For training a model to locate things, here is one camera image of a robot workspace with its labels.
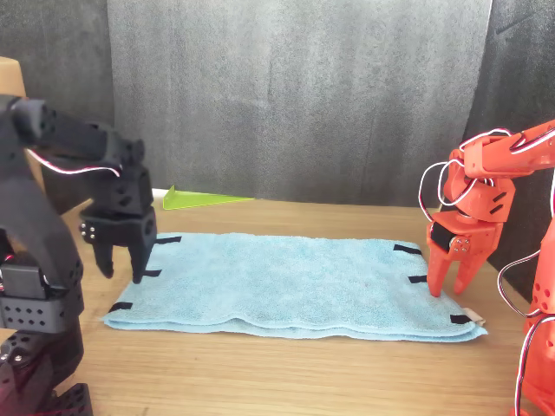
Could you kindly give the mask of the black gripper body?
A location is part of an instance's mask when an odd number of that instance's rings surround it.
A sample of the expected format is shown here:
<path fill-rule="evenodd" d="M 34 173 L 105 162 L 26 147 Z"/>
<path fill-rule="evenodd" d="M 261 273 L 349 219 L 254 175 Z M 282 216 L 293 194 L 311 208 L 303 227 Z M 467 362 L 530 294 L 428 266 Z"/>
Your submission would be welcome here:
<path fill-rule="evenodd" d="M 156 237 L 156 218 L 146 167 L 129 167 L 119 177 L 98 172 L 86 185 L 92 203 L 81 212 L 84 241 L 149 252 Z"/>

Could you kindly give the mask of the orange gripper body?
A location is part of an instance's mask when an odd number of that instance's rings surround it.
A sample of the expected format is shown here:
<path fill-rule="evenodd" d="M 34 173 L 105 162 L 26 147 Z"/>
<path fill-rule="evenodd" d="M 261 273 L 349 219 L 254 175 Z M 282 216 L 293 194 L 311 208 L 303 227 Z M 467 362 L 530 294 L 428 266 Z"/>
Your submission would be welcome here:
<path fill-rule="evenodd" d="M 440 195 L 452 209 L 432 216 L 428 227 L 429 263 L 480 265 L 498 246 L 515 187 L 510 179 L 469 178 L 460 150 L 449 155 L 446 172 Z"/>

